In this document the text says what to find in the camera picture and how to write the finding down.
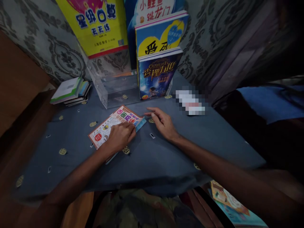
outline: right hand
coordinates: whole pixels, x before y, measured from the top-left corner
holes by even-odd
[[[152,117],[157,129],[162,134],[162,136],[164,136],[165,139],[169,141],[174,141],[175,139],[180,137],[178,132],[175,130],[171,117],[167,113],[163,112],[157,107],[149,107],[147,109],[151,112],[146,112],[145,115]]]

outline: left hand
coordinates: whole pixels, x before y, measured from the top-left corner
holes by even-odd
[[[131,123],[124,122],[112,126],[109,138],[103,145],[111,151],[111,154],[115,154],[116,152],[122,151],[135,135],[135,126]]]

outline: gray patterned wall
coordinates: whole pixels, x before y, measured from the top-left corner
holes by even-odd
[[[178,70],[192,84],[208,72],[262,0],[187,0],[184,50]],[[77,39],[55,0],[0,0],[0,28],[57,83],[73,77],[90,80]],[[109,74],[128,70],[128,52],[95,60]]]
[[[223,50],[256,12],[263,0],[187,0],[190,17],[180,47],[178,66],[193,85],[208,85],[210,69]]]
[[[91,80],[77,38],[55,0],[0,0],[0,29],[58,84]],[[128,51],[94,62],[101,71],[126,70]]]

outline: blue tablecloth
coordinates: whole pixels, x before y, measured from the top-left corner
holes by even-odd
[[[188,82],[179,74],[174,76],[173,90],[182,89]],[[264,159],[212,108],[204,116],[186,116],[174,99],[156,98],[128,105],[142,115],[146,107],[160,107],[171,115],[180,134],[199,146],[243,168],[257,168]],[[24,180],[14,188],[20,201],[42,198],[96,151],[88,134],[117,108],[106,110],[95,88],[87,104],[67,107],[48,123],[36,152],[20,175]],[[90,123],[98,122],[95,127]],[[158,132],[154,123],[147,123],[128,145],[130,154],[122,152],[95,173],[85,191],[103,191],[138,187],[159,196],[175,196],[205,184],[211,178],[195,168],[193,161]],[[67,154],[60,155],[59,150]]]

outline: colorful booklet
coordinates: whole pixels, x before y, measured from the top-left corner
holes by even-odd
[[[178,47],[188,17],[182,10],[135,26],[137,57]]]
[[[215,203],[220,207],[220,209],[224,212],[224,214],[229,218],[229,220],[235,226],[257,226],[257,227],[267,227],[266,223],[258,217],[255,213],[248,210],[249,215],[240,213],[234,210],[232,207],[229,207],[225,204],[222,204],[215,200]]]
[[[216,181],[211,181],[211,190],[212,197],[218,202],[225,204],[234,210],[246,214],[249,214],[249,210],[243,206],[236,198],[234,198],[226,189],[224,189],[219,183]]]
[[[124,0],[132,69],[136,69],[136,25],[183,10],[185,0]]]
[[[170,86],[183,51],[180,47],[138,58],[138,84],[141,100],[162,97]]]
[[[89,59],[128,48],[124,0],[56,0]]]
[[[126,121],[134,124],[136,132],[146,123],[144,116],[139,116],[126,106],[122,105],[88,135],[95,148],[98,149],[104,142],[108,140],[112,126]],[[106,161],[106,164],[108,164],[114,158],[114,156],[109,158]]]

